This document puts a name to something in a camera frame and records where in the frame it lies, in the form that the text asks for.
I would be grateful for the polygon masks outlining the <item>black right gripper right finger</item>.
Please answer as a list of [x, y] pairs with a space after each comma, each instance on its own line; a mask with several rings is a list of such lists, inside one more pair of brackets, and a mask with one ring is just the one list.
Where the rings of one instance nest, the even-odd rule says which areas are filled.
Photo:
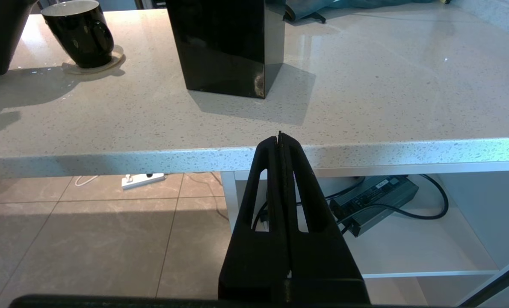
[[280, 133], [279, 149], [291, 302], [369, 305], [364, 279], [300, 143]]

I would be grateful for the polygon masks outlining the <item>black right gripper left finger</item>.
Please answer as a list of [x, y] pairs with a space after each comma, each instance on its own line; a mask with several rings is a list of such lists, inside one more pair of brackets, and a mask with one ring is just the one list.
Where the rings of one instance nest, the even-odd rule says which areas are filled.
[[[289, 272], [287, 227], [280, 192], [278, 139], [263, 140], [254, 153], [246, 189], [219, 275], [219, 300], [276, 302]], [[267, 171], [269, 230], [253, 230], [260, 174]]]

